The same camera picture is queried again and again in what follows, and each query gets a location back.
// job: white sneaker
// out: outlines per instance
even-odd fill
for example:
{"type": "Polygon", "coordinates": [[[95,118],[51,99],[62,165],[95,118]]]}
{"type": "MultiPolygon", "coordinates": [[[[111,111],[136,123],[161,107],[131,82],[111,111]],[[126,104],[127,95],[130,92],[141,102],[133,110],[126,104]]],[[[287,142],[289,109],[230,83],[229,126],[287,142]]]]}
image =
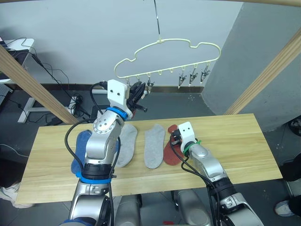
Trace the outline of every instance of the white sneaker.
{"type": "Polygon", "coordinates": [[[29,208],[33,206],[33,204],[16,204],[16,198],[18,195],[18,190],[20,187],[20,183],[17,183],[15,185],[12,185],[8,188],[0,188],[0,198],[4,200],[11,201],[14,207],[16,208],[29,208]]]}
{"type": "Polygon", "coordinates": [[[290,217],[295,215],[288,206],[288,200],[277,203],[274,211],[281,217],[290,217]]]}

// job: wooden beam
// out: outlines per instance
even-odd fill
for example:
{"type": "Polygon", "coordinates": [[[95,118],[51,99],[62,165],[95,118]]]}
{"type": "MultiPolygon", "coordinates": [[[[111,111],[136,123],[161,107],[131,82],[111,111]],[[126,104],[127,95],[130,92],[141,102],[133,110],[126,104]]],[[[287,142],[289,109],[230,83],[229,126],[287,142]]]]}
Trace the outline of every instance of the wooden beam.
{"type": "Polygon", "coordinates": [[[301,28],[225,114],[237,114],[301,53],[301,28]]]}
{"type": "Polygon", "coordinates": [[[74,124],[78,122],[78,120],[41,84],[30,76],[2,46],[0,46],[0,71],[3,71],[6,76],[12,79],[24,91],[35,98],[64,123],[74,124]]]}
{"type": "Polygon", "coordinates": [[[301,7],[301,0],[225,0],[301,7]]]}

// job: red insole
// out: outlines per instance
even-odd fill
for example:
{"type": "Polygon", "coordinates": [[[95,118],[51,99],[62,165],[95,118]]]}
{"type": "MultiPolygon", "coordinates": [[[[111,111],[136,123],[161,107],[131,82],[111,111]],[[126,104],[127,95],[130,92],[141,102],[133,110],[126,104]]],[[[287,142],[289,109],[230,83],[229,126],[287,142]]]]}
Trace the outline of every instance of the red insole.
{"type": "MultiPolygon", "coordinates": [[[[168,128],[168,132],[171,134],[176,129],[178,129],[178,126],[172,125],[168,128]]],[[[179,145],[175,145],[174,149],[182,158],[184,157],[179,145]]],[[[173,150],[171,149],[169,141],[163,150],[163,160],[164,160],[164,162],[166,162],[166,164],[171,165],[171,166],[175,166],[181,162],[181,160],[174,154],[173,150]]]]}

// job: gray wall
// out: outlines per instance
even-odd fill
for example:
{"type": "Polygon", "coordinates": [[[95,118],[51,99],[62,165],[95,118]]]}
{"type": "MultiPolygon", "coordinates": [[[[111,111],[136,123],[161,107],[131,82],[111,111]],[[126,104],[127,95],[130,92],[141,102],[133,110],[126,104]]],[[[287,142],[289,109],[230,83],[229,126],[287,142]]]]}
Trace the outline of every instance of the gray wall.
{"type": "MultiPolygon", "coordinates": [[[[194,45],[214,42],[222,47],[241,6],[240,2],[157,0],[162,38],[187,38],[194,45]]],[[[7,40],[34,38],[41,61],[63,69],[70,83],[96,83],[116,78],[115,64],[158,40],[158,29],[153,0],[43,0],[2,3],[0,35],[7,40]]],[[[120,71],[121,75],[147,72],[216,54],[214,47],[193,50],[186,43],[164,43],[145,50],[136,63],[124,64],[120,71]]],[[[54,82],[32,60],[26,64],[39,82],[54,82]]],[[[59,72],[55,76],[66,83],[59,72]]],[[[177,85],[178,72],[152,80],[156,85],[177,85]]]]}
{"type": "MultiPolygon", "coordinates": [[[[202,93],[211,110],[223,114],[300,26],[301,8],[244,3],[202,93]]],[[[300,115],[301,57],[240,113],[254,113],[262,130],[274,129],[300,115]]]]}

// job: metal rod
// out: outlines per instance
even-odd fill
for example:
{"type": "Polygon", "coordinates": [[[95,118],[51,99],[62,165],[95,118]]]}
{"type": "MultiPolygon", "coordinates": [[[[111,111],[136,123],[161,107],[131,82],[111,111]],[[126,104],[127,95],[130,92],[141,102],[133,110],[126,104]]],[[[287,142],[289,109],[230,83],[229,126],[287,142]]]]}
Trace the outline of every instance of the metal rod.
{"type": "Polygon", "coordinates": [[[157,12],[156,0],[154,0],[154,3],[155,3],[155,10],[156,10],[157,24],[158,24],[158,32],[159,32],[159,35],[160,35],[160,26],[159,26],[159,18],[158,18],[158,12],[157,12]]]}

